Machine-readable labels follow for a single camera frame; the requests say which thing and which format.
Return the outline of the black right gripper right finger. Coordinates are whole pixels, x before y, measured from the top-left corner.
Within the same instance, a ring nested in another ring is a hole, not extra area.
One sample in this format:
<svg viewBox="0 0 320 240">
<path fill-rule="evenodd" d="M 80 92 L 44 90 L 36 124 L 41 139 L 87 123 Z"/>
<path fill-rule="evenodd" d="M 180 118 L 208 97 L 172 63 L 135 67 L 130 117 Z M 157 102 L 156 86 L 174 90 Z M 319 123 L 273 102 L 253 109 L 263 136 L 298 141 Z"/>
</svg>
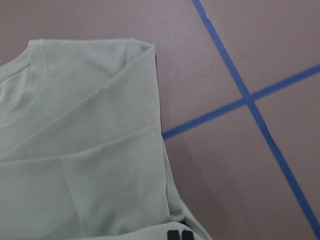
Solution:
<svg viewBox="0 0 320 240">
<path fill-rule="evenodd" d="M 183 230 L 181 233 L 182 240 L 193 240 L 193 232 L 190 230 Z"/>
</svg>

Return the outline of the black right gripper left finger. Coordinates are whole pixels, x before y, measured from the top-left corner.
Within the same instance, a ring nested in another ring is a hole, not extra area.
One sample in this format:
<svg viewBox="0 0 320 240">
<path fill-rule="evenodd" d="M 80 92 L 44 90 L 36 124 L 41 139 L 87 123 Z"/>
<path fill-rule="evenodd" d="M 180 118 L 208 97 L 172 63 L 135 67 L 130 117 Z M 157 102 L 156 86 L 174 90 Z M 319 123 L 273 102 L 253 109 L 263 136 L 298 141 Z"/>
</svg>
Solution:
<svg viewBox="0 0 320 240">
<path fill-rule="evenodd" d="M 179 231 L 178 230 L 168 230 L 167 231 L 167 240 L 179 240 Z"/>
</svg>

